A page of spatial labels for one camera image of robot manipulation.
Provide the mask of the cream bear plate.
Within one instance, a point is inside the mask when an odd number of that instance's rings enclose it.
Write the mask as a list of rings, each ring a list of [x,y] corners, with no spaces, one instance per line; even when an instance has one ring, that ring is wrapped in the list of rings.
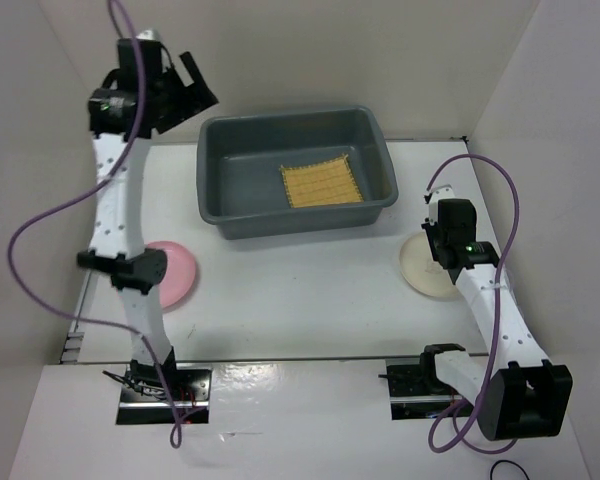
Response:
[[[432,258],[424,232],[412,235],[402,245],[399,265],[407,283],[419,293],[436,299],[452,299],[459,295],[448,273]]]

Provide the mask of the yellow bamboo mat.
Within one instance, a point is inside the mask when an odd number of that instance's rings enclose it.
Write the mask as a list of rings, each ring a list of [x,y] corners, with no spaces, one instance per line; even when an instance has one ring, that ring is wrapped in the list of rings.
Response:
[[[364,201],[349,155],[300,167],[280,167],[291,208],[354,204]]]

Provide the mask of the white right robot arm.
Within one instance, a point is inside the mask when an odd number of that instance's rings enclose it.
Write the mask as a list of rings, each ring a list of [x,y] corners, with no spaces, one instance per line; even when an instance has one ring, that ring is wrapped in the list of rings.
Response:
[[[490,441],[559,434],[573,386],[564,365],[554,364],[526,326],[493,245],[476,238],[477,213],[467,199],[444,188],[425,198],[422,227],[432,258],[470,307],[488,347],[486,364],[460,345],[425,348],[418,381],[430,393],[447,386],[473,408]]]

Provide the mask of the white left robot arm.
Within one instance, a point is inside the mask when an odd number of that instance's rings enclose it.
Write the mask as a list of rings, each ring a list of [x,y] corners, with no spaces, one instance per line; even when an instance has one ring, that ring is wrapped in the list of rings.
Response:
[[[89,101],[89,127],[96,154],[97,197],[94,232],[78,253],[79,267],[110,278],[132,328],[132,354],[126,380],[143,384],[156,399],[179,387],[174,349],[166,335],[159,285],[167,255],[146,245],[141,227],[143,175],[152,135],[162,134],[215,106],[190,52],[180,59],[192,82],[186,85],[157,31],[138,37],[144,71],[136,68],[133,44],[117,43],[118,62]]]

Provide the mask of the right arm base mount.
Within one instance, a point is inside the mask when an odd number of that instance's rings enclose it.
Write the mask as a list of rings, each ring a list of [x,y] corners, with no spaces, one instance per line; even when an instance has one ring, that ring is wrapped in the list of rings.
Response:
[[[430,384],[415,357],[387,359],[378,378],[387,388],[394,421],[435,419],[461,400],[451,387]]]

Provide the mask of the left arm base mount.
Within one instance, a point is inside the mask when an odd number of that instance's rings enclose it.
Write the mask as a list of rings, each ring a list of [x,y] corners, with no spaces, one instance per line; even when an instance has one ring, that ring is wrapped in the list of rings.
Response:
[[[158,380],[133,380],[131,373],[103,370],[102,374],[120,386],[116,424],[122,426],[173,424],[171,406]],[[207,424],[210,414],[212,370],[190,364],[178,367],[169,381],[171,397],[184,424]]]

